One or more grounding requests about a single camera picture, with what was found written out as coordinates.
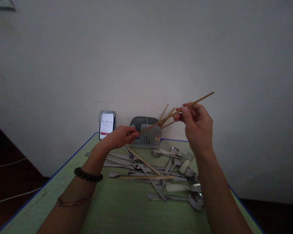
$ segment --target gray utensil caddy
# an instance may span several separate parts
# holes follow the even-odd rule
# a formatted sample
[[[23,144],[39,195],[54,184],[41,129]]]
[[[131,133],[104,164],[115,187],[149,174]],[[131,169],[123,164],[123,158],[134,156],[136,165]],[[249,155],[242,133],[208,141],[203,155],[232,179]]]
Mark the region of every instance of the gray utensil caddy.
[[[134,117],[130,123],[130,126],[136,128],[138,132],[146,129],[158,122],[157,119],[151,117]],[[149,130],[141,133],[138,138],[134,139],[134,142],[131,143],[131,147],[136,148],[146,148],[146,149],[154,149],[160,146],[160,141],[162,139],[162,129],[158,126],[154,126]]]

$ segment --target wooden chopstick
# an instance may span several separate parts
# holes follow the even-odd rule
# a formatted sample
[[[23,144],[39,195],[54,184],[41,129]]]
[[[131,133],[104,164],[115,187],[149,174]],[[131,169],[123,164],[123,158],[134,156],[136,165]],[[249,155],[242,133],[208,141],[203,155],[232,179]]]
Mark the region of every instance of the wooden chopstick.
[[[161,173],[158,172],[154,167],[152,167],[147,161],[145,161],[143,158],[141,158],[135,151],[133,151],[131,148],[127,148],[129,152],[131,152],[134,156],[136,156],[138,159],[140,159],[142,162],[144,162],[145,165],[147,165],[152,171],[154,171],[158,176],[162,176]]]
[[[175,107],[172,108],[172,110],[169,112],[168,115],[170,115],[175,109],[176,109]],[[159,124],[159,127],[162,128],[162,126],[165,124],[165,122],[166,122],[166,120],[165,120],[164,122],[160,123],[160,124]]]
[[[173,175],[120,176],[118,179],[175,179]]]
[[[202,101],[203,99],[205,99],[205,98],[211,96],[212,94],[214,94],[214,92],[211,92],[210,94],[207,94],[206,96],[200,98],[199,100],[196,100],[195,102],[193,102],[193,103],[187,105],[186,107],[189,108],[189,107],[193,106],[194,104],[198,103],[199,101]],[[160,123],[166,121],[166,120],[169,119],[170,117],[172,117],[172,116],[174,116],[174,115],[176,115],[176,114],[178,114],[178,113],[180,113],[180,112],[181,112],[181,110],[176,111],[175,113],[172,113],[172,114],[168,115],[166,118],[164,118],[164,119],[158,121],[158,122],[155,123],[155,124],[152,124],[151,126],[147,127],[146,129],[140,131],[139,134],[145,132],[146,130],[149,130],[150,128],[153,128],[155,125],[158,125],[158,124],[160,124]]]
[[[165,109],[164,109],[163,113],[161,114],[161,116],[160,116],[160,120],[163,118],[163,115],[165,114],[165,111],[166,111],[166,109],[167,109],[168,105],[169,105],[169,103],[167,104],[167,106],[165,107]]]
[[[173,124],[174,122],[175,122],[175,121],[172,121],[171,123],[169,123],[169,124],[166,124],[164,127],[162,127],[162,129],[164,129],[164,128],[168,127],[169,125]]]

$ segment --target phone screen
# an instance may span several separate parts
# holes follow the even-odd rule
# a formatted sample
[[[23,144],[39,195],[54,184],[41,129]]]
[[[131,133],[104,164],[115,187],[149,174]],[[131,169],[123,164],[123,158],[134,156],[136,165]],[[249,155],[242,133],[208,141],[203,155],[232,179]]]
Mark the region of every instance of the phone screen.
[[[100,122],[100,135],[99,139],[102,140],[109,133],[114,130],[114,111],[101,111],[101,122]]]

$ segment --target label sticker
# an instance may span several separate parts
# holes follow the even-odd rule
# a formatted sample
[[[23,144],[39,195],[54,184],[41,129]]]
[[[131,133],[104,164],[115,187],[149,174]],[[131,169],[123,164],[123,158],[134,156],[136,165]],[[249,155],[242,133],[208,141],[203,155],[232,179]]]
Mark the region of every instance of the label sticker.
[[[154,139],[154,145],[158,145],[160,143],[160,135],[156,135]]]

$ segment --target forearm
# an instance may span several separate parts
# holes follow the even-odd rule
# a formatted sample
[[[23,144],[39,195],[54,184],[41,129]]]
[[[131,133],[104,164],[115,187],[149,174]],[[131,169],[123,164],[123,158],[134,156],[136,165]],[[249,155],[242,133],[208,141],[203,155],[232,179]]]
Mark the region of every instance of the forearm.
[[[110,149],[101,143],[93,148],[91,156],[81,168],[83,172],[94,176],[100,175],[106,156],[110,152]],[[62,194],[61,199],[64,203],[74,203],[89,197],[94,192],[95,187],[95,182],[75,176]],[[38,233],[78,233],[86,218],[91,200],[92,198],[78,206],[55,205]]]
[[[242,216],[214,151],[195,154],[212,233],[252,233]]]

